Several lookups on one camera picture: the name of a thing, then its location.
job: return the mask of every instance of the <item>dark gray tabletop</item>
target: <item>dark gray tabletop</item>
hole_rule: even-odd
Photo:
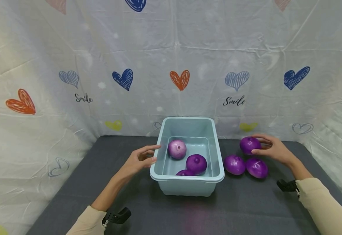
[[[124,164],[131,151],[156,144],[154,137],[102,136],[74,170],[27,234],[64,235],[78,216]],[[285,145],[319,178],[342,205],[342,193],[296,142]],[[238,140],[219,140],[222,157],[242,156]],[[109,225],[105,234],[146,235],[299,235],[319,234],[295,193],[283,193],[276,181],[294,180],[282,164],[266,158],[269,176],[264,180],[245,173],[226,173],[210,197],[165,196],[149,170],[136,175],[119,193],[110,211],[128,207],[132,216],[123,225]]]

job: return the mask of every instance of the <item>fabric wall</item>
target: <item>fabric wall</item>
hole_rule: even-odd
[[[0,0],[0,235],[168,116],[299,141],[342,190],[342,0]]]

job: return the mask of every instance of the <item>shiny purple sphere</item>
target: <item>shiny purple sphere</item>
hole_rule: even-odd
[[[258,139],[254,138],[252,136],[248,136],[248,137],[244,137],[244,138],[242,138],[242,140],[240,140],[240,148],[244,154],[253,155],[252,154],[253,149],[261,149],[262,147],[261,147],[261,143]]]
[[[196,174],[190,170],[181,170],[176,175],[177,176],[195,176]]]
[[[269,173],[267,165],[259,158],[250,158],[246,161],[247,171],[255,178],[264,179]]]
[[[186,169],[193,171],[196,175],[201,175],[206,171],[207,161],[200,154],[193,154],[186,159]]]
[[[181,140],[173,140],[168,144],[168,154],[176,159],[182,159],[186,154],[186,146]]]
[[[239,176],[245,172],[245,161],[236,155],[230,155],[223,161],[223,166],[229,173]]]

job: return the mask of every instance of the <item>plastic container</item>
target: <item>plastic container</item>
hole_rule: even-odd
[[[180,139],[186,145],[186,156],[177,160],[168,155],[170,141]],[[168,117],[163,120],[157,149],[158,158],[150,168],[150,176],[158,181],[165,195],[210,196],[217,183],[224,179],[223,161],[220,153],[215,123],[204,117]],[[206,158],[207,169],[201,176],[176,176],[185,169],[188,156],[201,154]]]

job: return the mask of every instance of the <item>heart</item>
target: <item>heart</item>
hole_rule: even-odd
[[[117,82],[117,84],[129,91],[129,88],[133,82],[133,71],[131,69],[124,70],[123,76],[121,76],[117,72],[113,72],[112,77],[115,82]]]
[[[78,74],[75,71],[70,70],[68,73],[66,73],[64,71],[60,71],[59,77],[60,77],[61,81],[65,82],[66,84],[73,85],[78,89],[77,86],[78,86],[78,82],[80,80],[80,77],[78,76]]]
[[[175,71],[171,71],[170,77],[173,83],[178,87],[178,89],[182,91],[186,88],[186,86],[188,86],[190,73],[188,70],[184,70],[181,73],[181,77],[179,77],[179,75]]]
[[[309,71],[311,70],[311,67],[306,66],[302,69],[300,69],[297,74],[295,74],[295,71],[290,70],[284,74],[284,85],[288,87],[292,91],[292,89],[301,82],[301,80],[304,79],[309,74]]]
[[[69,169],[69,161],[62,159],[62,158],[56,158],[57,167],[53,168],[51,171],[49,171],[48,176],[55,177],[64,174]]]
[[[106,124],[106,126],[114,131],[119,131],[121,130],[122,127],[122,123],[120,120],[116,120],[113,123],[110,121],[105,122],[104,124]]]
[[[235,74],[234,72],[229,72],[226,76],[225,83],[227,86],[235,88],[236,91],[239,90],[239,88],[247,82],[249,79],[249,72],[242,71],[238,74]]]
[[[239,128],[245,132],[249,132],[249,131],[252,131],[254,128],[256,128],[257,125],[258,123],[251,123],[251,124],[240,123]]]
[[[136,12],[141,12],[145,5],[146,0],[125,0],[126,3]]]
[[[292,130],[296,133],[296,134],[306,134],[309,133],[313,130],[314,126],[313,124],[310,123],[305,123],[303,125],[299,124],[299,123],[295,123],[292,125]]]
[[[8,108],[21,114],[35,114],[35,106],[29,94],[24,89],[18,89],[20,100],[8,99],[5,104]]]
[[[290,0],[274,0],[274,1],[281,11],[284,11],[290,2]]]
[[[64,15],[67,14],[67,0],[46,0],[46,2]]]

